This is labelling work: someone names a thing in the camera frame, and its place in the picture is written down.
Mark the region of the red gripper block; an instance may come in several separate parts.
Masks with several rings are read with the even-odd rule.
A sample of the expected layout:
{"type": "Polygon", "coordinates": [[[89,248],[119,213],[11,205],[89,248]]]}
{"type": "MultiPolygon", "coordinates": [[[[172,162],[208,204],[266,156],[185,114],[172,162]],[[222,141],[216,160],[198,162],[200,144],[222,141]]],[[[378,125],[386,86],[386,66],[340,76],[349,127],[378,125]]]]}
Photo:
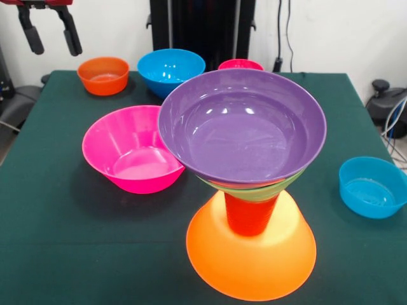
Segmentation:
{"type": "MultiPolygon", "coordinates": [[[[67,9],[67,6],[72,5],[73,0],[32,0],[22,1],[22,3],[26,6],[34,7],[56,6],[54,10],[64,24],[64,37],[70,54],[74,57],[82,54],[82,47],[74,19],[67,9]]],[[[17,6],[18,19],[31,51],[37,55],[41,55],[44,53],[44,47],[36,27],[31,23],[30,10],[26,6],[17,6]]]]}

